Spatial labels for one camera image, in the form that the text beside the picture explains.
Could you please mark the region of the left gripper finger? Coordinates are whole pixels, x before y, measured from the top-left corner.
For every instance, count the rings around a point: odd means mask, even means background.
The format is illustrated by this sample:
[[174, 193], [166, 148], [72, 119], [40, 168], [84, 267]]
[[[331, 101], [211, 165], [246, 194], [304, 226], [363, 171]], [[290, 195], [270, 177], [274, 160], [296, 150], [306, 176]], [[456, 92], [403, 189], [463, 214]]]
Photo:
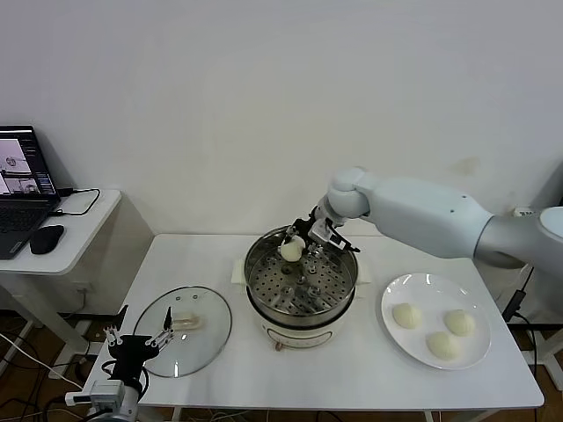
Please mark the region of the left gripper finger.
[[156, 336], [147, 341], [147, 345], [157, 350], [162, 350], [173, 339], [174, 333], [172, 329], [172, 308], [169, 307], [161, 330]]
[[113, 317], [111, 323], [104, 328], [104, 333], [109, 346], [116, 346], [122, 343], [120, 332], [127, 311], [128, 305], [124, 305], [119, 313]]

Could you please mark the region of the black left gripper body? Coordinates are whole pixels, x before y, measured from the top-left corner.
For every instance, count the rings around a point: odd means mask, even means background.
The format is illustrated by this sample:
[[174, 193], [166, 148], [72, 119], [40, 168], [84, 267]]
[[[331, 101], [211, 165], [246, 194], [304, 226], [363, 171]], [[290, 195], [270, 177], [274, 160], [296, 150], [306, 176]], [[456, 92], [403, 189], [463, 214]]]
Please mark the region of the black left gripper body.
[[108, 346], [113, 364], [112, 380], [138, 382], [145, 361], [152, 358], [151, 336], [124, 335]]

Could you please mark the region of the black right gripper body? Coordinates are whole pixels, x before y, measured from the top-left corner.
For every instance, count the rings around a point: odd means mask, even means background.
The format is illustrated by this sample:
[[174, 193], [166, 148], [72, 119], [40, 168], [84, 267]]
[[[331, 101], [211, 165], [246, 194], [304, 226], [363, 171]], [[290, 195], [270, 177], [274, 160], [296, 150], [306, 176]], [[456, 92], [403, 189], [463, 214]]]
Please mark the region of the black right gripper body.
[[311, 238], [309, 237], [309, 232], [314, 225], [316, 219], [310, 217], [308, 220], [303, 220], [298, 218], [292, 224], [292, 229], [294, 230], [294, 235], [300, 237], [306, 246], [311, 244]]

